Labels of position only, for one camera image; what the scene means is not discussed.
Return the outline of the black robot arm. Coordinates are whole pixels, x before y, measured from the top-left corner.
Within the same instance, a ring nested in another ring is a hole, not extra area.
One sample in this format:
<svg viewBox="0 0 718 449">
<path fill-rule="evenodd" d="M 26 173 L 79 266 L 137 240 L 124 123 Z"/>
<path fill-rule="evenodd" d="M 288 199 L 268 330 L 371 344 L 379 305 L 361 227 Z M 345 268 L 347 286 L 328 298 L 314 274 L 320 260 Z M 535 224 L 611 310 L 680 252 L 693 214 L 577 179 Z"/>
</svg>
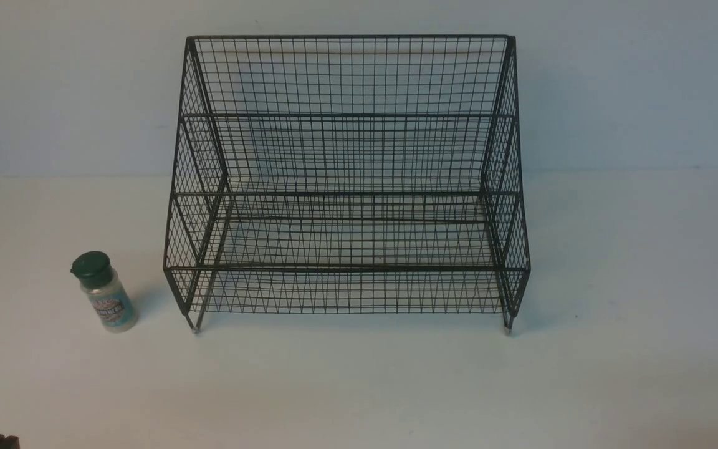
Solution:
<svg viewBox="0 0 718 449">
<path fill-rule="evenodd" d="M 16 435 L 0 434 L 0 449 L 20 449 L 20 440 Z"/>
</svg>

